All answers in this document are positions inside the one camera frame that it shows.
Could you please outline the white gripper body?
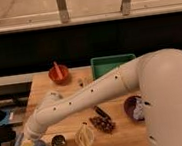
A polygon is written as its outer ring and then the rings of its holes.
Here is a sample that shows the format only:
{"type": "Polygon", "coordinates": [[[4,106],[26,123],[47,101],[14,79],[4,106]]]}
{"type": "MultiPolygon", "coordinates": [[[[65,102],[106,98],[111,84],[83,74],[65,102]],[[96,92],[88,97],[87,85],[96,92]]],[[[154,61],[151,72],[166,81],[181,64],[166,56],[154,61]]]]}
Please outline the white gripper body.
{"type": "Polygon", "coordinates": [[[36,121],[35,117],[31,116],[27,119],[23,131],[26,139],[34,141],[40,139],[46,132],[46,129],[36,121]]]}

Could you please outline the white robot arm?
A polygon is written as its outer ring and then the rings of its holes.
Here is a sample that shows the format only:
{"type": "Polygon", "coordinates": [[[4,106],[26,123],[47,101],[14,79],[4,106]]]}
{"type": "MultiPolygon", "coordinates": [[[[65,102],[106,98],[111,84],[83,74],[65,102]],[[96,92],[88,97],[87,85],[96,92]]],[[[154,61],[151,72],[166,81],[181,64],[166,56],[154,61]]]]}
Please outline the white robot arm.
{"type": "Polygon", "coordinates": [[[67,98],[40,104],[25,123],[25,137],[39,140],[71,114],[138,90],[148,146],[182,146],[182,50],[175,48],[136,57],[67,98]]]}

